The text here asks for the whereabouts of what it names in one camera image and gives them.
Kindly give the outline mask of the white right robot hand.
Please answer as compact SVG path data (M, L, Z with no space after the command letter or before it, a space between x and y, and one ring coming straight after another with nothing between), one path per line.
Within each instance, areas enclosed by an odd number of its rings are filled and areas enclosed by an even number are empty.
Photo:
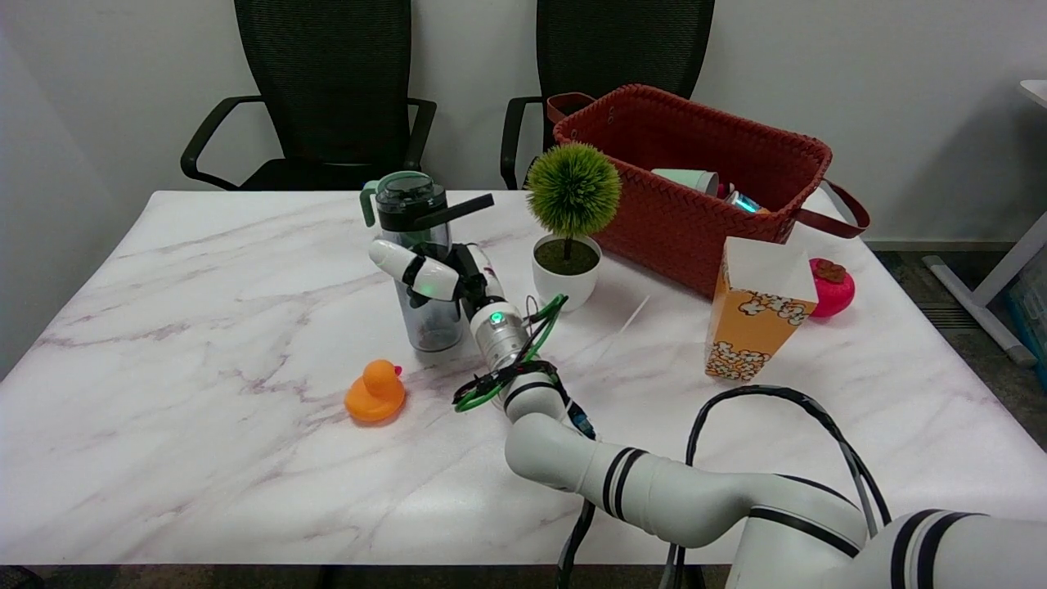
M409 305L450 302L472 318L483 307L505 301L502 281L485 251L475 243L449 247L424 242L410 249L374 239L369 257L378 269L407 288Z

